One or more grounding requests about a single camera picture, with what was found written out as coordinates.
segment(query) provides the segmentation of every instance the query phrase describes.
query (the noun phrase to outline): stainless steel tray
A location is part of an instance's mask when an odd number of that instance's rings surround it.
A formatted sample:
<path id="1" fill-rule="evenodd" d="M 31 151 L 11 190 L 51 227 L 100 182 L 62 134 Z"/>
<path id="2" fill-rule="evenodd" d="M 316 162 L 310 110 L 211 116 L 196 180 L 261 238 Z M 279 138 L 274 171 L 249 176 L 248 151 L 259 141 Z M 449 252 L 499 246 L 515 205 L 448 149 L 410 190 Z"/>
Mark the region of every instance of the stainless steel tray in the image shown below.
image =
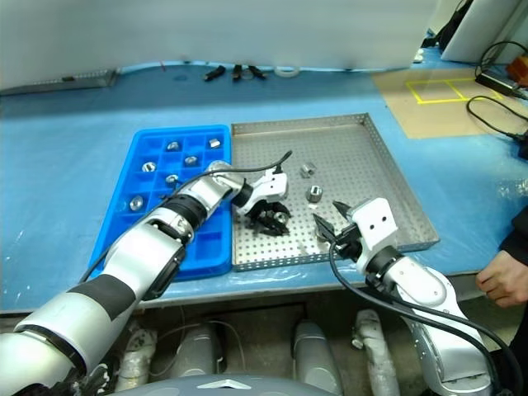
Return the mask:
<path id="1" fill-rule="evenodd" d="M 290 149 L 294 152 L 283 167 L 290 182 L 284 201 L 292 214 L 290 235 L 255 234 L 235 216 L 235 271 L 326 261 L 328 245 L 315 238 L 312 214 L 334 223 L 337 230 L 345 227 L 333 200 L 351 206 L 375 197 L 389 200 L 399 226 L 398 248 L 403 252 L 426 249 L 439 241 L 368 114 L 233 124 L 232 131 L 237 167 L 271 163 Z M 309 179 L 300 176 L 305 162 L 317 167 Z M 246 177 L 254 181 L 257 176 Z M 323 198 L 316 205 L 305 198 L 312 185 L 323 188 Z"/>

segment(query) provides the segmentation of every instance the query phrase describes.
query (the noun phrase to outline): blue plastic compartment tray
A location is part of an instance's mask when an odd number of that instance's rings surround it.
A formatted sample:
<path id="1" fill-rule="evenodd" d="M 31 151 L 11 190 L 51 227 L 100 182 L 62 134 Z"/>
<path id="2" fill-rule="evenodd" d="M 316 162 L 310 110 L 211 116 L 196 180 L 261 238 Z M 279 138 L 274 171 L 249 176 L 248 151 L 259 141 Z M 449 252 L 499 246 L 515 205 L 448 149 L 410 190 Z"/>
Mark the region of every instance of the blue plastic compartment tray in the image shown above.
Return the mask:
<path id="1" fill-rule="evenodd" d="M 209 141 L 217 139 L 218 148 Z M 171 142 L 178 142 L 177 151 L 168 151 Z M 187 166 L 185 158 L 194 156 L 195 165 Z M 172 192 L 165 178 L 177 174 L 180 182 L 203 172 L 211 162 L 231 163 L 231 134 L 226 125 L 181 128 L 158 128 L 138 131 L 130 145 L 125 164 L 111 198 L 101 231 L 97 237 L 90 263 L 94 262 L 128 227 Z M 156 164 L 154 172 L 141 170 L 145 163 Z M 143 198 L 141 209 L 133 211 L 130 201 Z M 231 268 L 232 219 L 230 204 L 223 203 L 195 233 L 186 248 L 186 258 L 175 281 L 224 274 Z M 103 265 L 94 271 L 102 271 Z"/>

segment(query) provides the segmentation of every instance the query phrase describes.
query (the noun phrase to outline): table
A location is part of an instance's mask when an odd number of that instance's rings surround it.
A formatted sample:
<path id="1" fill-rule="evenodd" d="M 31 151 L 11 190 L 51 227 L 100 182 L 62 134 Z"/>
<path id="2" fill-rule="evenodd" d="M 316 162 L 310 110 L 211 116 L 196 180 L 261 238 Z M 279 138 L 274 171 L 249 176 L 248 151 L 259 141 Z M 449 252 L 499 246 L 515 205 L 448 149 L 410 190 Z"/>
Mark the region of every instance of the table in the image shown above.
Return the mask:
<path id="1" fill-rule="evenodd" d="M 426 59 L 419 67 L 454 67 L 431 51 Z M 110 88 L 1 98 L 1 311 L 30 311 L 76 283 L 130 141 L 143 128 L 368 112 L 441 237 L 413 256 L 447 275 L 483 268 L 528 204 L 528 163 L 512 142 L 407 139 L 367 73 L 310 71 L 236 84 L 228 76 L 205 83 L 203 73 L 192 65 L 129 68 Z M 362 280 L 343 266 L 350 280 Z M 149 304 L 338 287 L 319 263 L 173 283 Z"/>

